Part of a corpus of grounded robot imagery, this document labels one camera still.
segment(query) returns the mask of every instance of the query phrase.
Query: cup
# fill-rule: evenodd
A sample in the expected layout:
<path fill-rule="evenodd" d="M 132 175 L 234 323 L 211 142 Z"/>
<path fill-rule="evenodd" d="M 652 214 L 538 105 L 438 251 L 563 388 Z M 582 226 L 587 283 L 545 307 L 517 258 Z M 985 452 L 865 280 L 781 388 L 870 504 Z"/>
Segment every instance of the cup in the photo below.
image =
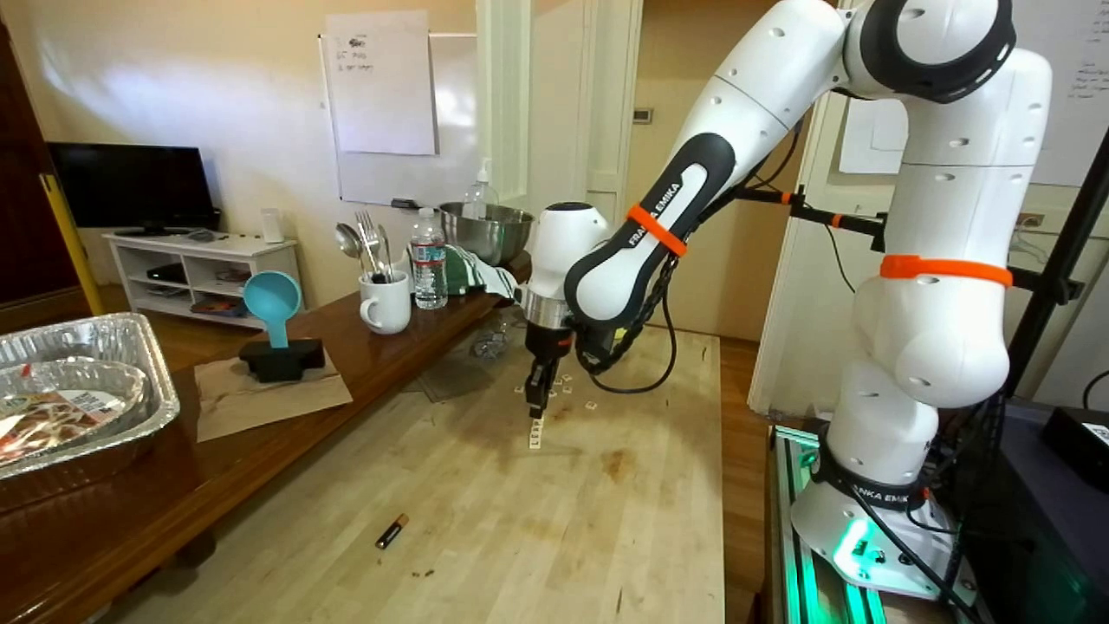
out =
<path fill-rule="evenodd" d="M 392 335 L 414 323 L 408 280 L 396 272 L 363 272 L 357 315 L 371 331 Z"/>

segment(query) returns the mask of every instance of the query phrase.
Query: tv screen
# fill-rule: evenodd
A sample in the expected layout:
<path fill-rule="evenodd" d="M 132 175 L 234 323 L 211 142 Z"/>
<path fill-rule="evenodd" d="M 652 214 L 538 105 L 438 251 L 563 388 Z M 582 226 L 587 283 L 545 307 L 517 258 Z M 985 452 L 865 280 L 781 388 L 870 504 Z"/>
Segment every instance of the tv screen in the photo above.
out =
<path fill-rule="evenodd" d="M 50 152 L 79 227 L 219 227 L 201 149 L 50 142 Z"/>

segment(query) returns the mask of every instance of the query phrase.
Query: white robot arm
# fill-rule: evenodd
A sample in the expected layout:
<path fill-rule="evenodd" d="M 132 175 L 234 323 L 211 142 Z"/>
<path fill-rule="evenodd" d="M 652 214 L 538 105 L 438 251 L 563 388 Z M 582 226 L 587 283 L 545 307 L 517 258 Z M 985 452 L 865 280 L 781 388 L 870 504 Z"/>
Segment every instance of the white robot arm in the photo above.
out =
<path fill-rule="evenodd" d="M 686 235 L 775 149 L 807 107 L 841 91 L 896 98 L 907 146 L 883 227 L 879 278 L 855 293 L 855 353 L 822 450 L 822 478 L 791 520 L 846 580 L 938 597 L 948 522 L 918 496 L 937 410 L 1003 388 L 1008 353 L 1004 249 L 1048 129 L 1049 67 L 1017 47 L 1008 0 L 874 0 L 832 11 L 781 0 L 703 86 L 657 182 L 606 235 L 588 204 L 538 219 L 528 286 L 529 414 L 545 414 L 558 355 L 613 362 L 647 323 Z M 876 520 L 870 563 L 837 559 Z"/>

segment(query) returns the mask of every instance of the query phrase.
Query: wooden cabinet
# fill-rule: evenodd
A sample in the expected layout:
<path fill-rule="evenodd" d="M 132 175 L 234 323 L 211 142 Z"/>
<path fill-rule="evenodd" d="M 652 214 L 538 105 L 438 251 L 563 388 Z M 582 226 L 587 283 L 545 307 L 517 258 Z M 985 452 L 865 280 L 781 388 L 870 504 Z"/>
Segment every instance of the wooden cabinet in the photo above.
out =
<path fill-rule="evenodd" d="M 241 305 L 241 283 L 259 270 L 299 278 L 295 242 L 109 235 L 132 307 L 225 325 L 259 323 Z"/>

